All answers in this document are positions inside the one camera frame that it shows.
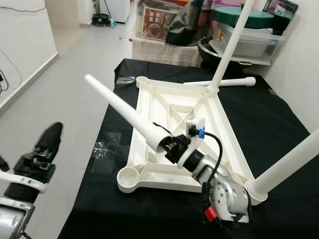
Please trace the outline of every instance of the green lid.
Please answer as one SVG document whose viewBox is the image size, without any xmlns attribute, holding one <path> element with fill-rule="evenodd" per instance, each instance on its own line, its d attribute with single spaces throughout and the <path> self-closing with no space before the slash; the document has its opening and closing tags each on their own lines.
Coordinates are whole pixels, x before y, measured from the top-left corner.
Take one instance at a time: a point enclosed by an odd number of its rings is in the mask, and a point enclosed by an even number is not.
<svg viewBox="0 0 319 239">
<path fill-rule="evenodd" d="M 214 8 L 210 18 L 220 23 L 235 26 L 242 9 L 240 7 L 223 6 Z M 270 13 L 253 9 L 250 12 L 245 28 L 272 28 L 274 16 Z"/>
</svg>

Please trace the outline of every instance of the white refrigerator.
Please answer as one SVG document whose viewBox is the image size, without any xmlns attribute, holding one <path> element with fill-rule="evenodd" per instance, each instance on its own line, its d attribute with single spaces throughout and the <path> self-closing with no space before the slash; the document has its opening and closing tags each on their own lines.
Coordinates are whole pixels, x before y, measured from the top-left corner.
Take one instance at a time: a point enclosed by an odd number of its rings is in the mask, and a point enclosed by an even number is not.
<svg viewBox="0 0 319 239">
<path fill-rule="evenodd" d="M 105 0 L 112 18 L 116 22 L 125 23 L 130 15 L 130 0 Z M 109 15 L 104 0 L 100 0 L 100 11 Z"/>
</svg>

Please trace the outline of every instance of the baseboard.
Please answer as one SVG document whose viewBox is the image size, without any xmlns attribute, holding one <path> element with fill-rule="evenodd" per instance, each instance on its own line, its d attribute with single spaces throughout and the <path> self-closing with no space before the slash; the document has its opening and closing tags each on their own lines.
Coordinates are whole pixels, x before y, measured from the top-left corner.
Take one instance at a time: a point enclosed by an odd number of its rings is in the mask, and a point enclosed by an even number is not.
<svg viewBox="0 0 319 239">
<path fill-rule="evenodd" d="M 92 25 L 92 21 L 90 21 L 89 23 L 79 23 L 80 27 L 84 27 L 84 28 L 89 28 Z"/>
<path fill-rule="evenodd" d="M 23 93 L 29 89 L 32 84 L 40 78 L 46 72 L 50 66 L 59 58 L 59 54 L 54 54 L 49 60 L 47 60 L 35 73 L 33 73 L 21 86 L 16 89 L 6 100 L 0 105 L 0 117 L 23 95 Z"/>
</svg>

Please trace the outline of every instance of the white floor tile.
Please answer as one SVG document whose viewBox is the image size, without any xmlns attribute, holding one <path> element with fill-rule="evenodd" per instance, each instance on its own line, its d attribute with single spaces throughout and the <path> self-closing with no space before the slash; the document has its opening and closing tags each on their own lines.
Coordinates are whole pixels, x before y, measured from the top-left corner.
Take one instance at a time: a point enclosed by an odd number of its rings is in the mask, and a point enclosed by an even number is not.
<svg viewBox="0 0 319 239">
<path fill-rule="evenodd" d="M 84 81 L 91 74 L 114 87 L 114 69 L 132 58 L 133 9 L 126 24 L 91 26 L 0 118 L 0 155 L 11 168 L 32 150 L 40 134 L 55 121 L 64 124 L 57 165 L 49 190 L 40 195 L 26 232 L 33 239 L 56 239 L 72 210 L 108 103 Z M 71 36 L 62 44 L 69 46 Z M 0 186 L 0 193 L 6 189 Z"/>
<path fill-rule="evenodd" d="M 62 168 L 33 239 L 57 239 L 71 212 L 85 169 Z"/>
<path fill-rule="evenodd" d="M 81 27 L 53 27 L 53 37 L 59 55 L 63 55 L 86 31 L 86 28 Z"/>
</svg>

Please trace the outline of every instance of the poster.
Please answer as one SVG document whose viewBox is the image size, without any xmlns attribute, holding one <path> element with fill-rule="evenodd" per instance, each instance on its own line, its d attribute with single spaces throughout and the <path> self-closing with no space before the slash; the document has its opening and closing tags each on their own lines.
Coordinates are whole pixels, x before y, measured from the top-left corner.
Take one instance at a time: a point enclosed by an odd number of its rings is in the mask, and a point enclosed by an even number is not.
<svg viewBox="0 0 319 239">
<path fill-rule="evenodd" d="M 165 41 L 177 13 L 144 7 L 142 37 Z"/>
</svg>

